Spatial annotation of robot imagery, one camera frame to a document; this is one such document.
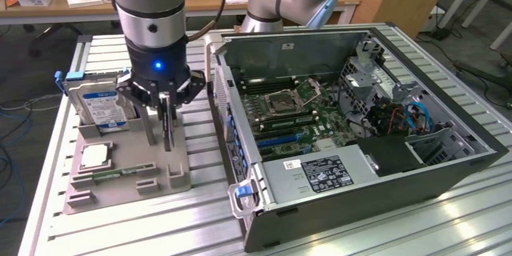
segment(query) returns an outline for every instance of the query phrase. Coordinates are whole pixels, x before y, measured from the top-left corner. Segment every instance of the motherboard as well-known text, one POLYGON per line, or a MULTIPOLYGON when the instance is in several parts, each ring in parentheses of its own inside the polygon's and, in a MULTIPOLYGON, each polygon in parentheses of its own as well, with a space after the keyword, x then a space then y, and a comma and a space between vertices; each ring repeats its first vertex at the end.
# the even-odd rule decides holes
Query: motherboard
POLYGON ((344 147, 356 139, 328 85, 305 77, 238 87, 262 161, 344 147))

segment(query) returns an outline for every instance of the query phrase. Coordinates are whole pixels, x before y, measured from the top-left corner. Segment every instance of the power supply label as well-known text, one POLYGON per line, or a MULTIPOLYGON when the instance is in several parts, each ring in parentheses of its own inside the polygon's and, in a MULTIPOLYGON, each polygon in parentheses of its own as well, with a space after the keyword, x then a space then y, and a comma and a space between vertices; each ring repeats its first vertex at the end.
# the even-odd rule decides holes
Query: power supply label
POLYGON ((86 109, 97 126, 101 128, 118 127, 126 123, 126 116, 121 106, 114 102, 118 99, 116 91, 89 93, 82 95, 86 109))
POLYGON ((316 193, 353 184, 338 156, 302 162, 301 165, 310 188, 316 193))

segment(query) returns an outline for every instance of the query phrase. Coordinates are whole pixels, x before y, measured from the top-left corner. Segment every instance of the blue cable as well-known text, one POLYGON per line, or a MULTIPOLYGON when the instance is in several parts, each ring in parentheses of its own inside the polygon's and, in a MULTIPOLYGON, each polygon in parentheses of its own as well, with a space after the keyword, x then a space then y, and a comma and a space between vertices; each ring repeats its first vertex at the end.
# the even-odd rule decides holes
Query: blue cable
POLYGON ((409 109, 408 109, 409 106, 417 106, 422 110, 422 112, 425 114, 425 118, 426 118, 426 124, 429 126, 429 131, 432 131, 433 125, 432 125, 432 119, 429 116, 429 111, 428 111, 426 107, 420 102, 410 102, 410 103, 408 103, 408 105, 405 105, 405 119, 406 119, 406 123, 409 124, 410 128, 416 129, 413 121, 409 118, 409 115, 410 115, 409 109))
POLYGON ((18 207, 17 209, 9 214, 9 216, 0 222, 0 227, 1 225, 9 221, 16 215, 17 213, 22 210, 22 208, 25 207, 25 203, 26 203, 26 191, 25 191, 25 186, 22 184, 22 181, 21 181, 21 177, 18 175, 18 170, 17 170, 17 166, 14 164, 14 162, 12 162, 8 158, 5 157, 0 157, 1 160, 4 160, 6 163, 10 164, 12 168, 13 168, 13 171, 14 171, 14 175, 16 175, 16 178, 17 178, 17 182, 18 182, 18 186, 21 188, 21 203, 18 204, 18 207))
POLYGON ((24 117, 24 116, 6 115, 6 114, 4 114, 1 112, 0 112, 0 116, 4 116, 6 118, 12 118, 12 119, 22 119, 26 122, 26 128, 25 128, 24 132, 17 137, 14 137, 9 142, 2 144, 4 146, 8 146, 8 145, 13 144, 29 132, 29 130, 30 130, 30 119, 24 117))

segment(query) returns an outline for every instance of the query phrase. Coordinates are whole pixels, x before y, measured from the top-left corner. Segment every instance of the screw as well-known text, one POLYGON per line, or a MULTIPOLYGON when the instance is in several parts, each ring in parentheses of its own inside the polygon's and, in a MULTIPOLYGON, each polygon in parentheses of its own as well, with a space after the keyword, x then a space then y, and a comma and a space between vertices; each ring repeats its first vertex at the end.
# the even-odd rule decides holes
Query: screw
POLYGON ((158 31, 158 27, 154 24, 150 24, 146 27, 146 30, 149 30, 150 33, 156 33, 158 31))

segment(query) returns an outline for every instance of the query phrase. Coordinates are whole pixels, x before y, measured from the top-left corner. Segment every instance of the blue led light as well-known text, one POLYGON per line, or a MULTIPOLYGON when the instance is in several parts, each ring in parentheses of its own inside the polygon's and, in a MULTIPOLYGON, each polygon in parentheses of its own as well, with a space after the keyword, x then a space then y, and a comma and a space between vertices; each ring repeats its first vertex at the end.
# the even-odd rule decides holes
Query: blue led light
POLYGON ((162 68, 161 62, 160 61, 154 61, 153 67, 154 67, 156 70, 160 70, 162 68))

